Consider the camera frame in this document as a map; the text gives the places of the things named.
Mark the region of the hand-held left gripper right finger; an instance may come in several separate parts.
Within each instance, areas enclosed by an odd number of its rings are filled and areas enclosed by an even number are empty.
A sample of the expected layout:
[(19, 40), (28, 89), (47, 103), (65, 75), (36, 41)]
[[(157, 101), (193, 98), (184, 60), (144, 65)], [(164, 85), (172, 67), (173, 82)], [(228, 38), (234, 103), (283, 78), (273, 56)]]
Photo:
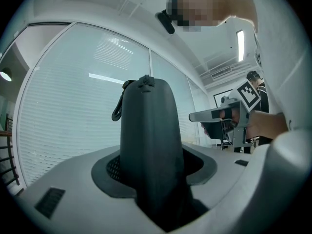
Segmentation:
[(251, 156), (193, 144), (183, 144), (187, 182), (193, 197), (209, 210), (228, 198), (240, 208), (250, 201), (250, 192), (242, 191), (239, 181)]

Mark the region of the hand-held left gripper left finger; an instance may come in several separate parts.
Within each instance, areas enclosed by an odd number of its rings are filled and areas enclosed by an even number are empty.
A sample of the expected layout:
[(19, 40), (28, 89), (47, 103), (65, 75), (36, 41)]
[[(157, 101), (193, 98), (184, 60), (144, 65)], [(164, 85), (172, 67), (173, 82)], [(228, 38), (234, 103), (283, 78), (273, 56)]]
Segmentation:
[[(162, 234), (131, 198), (112, 198), (93, 182), (91, 169), (118, 150), (105, 148), (67, 159), (26, 188), (20, 207), (45, 234)], [(50, 188), (65, 191), (50, 218), (35, 206)]]

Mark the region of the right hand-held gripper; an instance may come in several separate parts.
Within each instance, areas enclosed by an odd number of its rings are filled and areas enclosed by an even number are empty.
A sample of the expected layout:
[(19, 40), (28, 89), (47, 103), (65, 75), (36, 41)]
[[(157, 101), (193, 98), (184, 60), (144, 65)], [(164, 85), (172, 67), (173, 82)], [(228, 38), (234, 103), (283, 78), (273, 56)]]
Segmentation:
[[(201, 122), (201, 125), (211, 139), (228, 140), (233, 147), (250, 146), (246, 142), (250, 112), (261, 101), (260, 95), (252, 84), (245, 79), (239, 86), (232, 89), (227, 96), (221, 98), (221, 105), (205, 111), (189, 114), (191, 122)], [(236, 128), (230, 121), (222, 121), (219, 118), (219, 109), (240, 109), (240, 120)]]

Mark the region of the person's right hand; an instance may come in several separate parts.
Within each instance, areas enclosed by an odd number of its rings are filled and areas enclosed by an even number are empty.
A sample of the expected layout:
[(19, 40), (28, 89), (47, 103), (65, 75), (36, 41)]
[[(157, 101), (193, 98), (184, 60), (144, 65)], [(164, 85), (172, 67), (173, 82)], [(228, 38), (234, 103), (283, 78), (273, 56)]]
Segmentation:
[(234, 108), (225, 108), (219, 109), (219, 118), (223, 122), (223, 127), (225, 129), (236, 128), (240, 120), (240, 109), (237, 107)]

